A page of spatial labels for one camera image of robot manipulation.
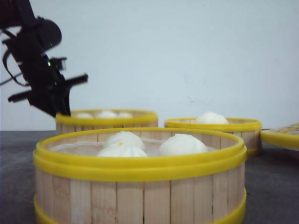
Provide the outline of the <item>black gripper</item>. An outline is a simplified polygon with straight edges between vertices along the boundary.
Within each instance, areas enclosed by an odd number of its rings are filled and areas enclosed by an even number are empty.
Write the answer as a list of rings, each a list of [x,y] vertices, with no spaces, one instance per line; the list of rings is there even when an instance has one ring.
[[[65,79],[60,71],[65,70],[66,60],[66,57],[49,59],[44,55],[34,61],[22,62],[19,67],[31,89],[10,96],[8,101],[27,100],[31,106],[54,118],[57,113],[70,116],[70,90],[74,85],[87,82],[88,75]]]

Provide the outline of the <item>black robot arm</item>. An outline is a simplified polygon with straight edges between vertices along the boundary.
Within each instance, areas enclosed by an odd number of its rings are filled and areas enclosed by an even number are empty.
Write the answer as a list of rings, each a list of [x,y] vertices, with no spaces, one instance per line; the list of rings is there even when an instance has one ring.
[[[46,51],[57,46],[62,33],[56,23],[43,17],[35,17],[30,1],[2,0],[0,2],[0,29],[8,36],[2,63],[8,68],[7,59],[12,56],[30,90],[14,94],[9,102],[27,100],[30,105],[46,114],[71,115],[69,95],[71,87],[87,82],[88,75],[65,79],[65,57],[48,58]]]

